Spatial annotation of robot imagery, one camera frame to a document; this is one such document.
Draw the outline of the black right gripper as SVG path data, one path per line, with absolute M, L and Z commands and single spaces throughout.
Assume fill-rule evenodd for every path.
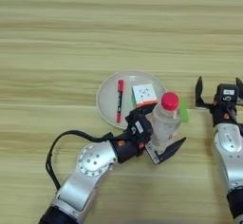
M 237 104 L 243 105 L 243 82 L 239 78 L 235 78 L 235 82 L 238 87 Z M 236 106 L 205 103 L 201 98 L 202 90 L 202 77 L 199 76 L 195 88 L 196 107 L 211 110 L 213 125 L 217 126 L 220 123 L 236 124 Z

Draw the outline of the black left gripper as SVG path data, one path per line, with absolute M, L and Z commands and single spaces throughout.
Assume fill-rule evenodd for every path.
M 132 111 L 132 115 L 134 117 L 146 116 L 154 110 L 155 106 L 155 103 L 145 104 L 139 108 L 134 109 Z M 162 154 L 158 155 L 158 152 L 152 147 L 150 139 L 150 137 L 126 138 L 125 136 L 113 138 L 110 141 L 112 150 L 115 154 L 113 160 L 117 163 L 124 163 L 133 157 L 141 156 L 143 151 L 146 151 L 155 164 L 162 163 L 172 157 L 181 147 L 183 142 L 186 141 L 185 138 L 177 140 L 169 145 Z

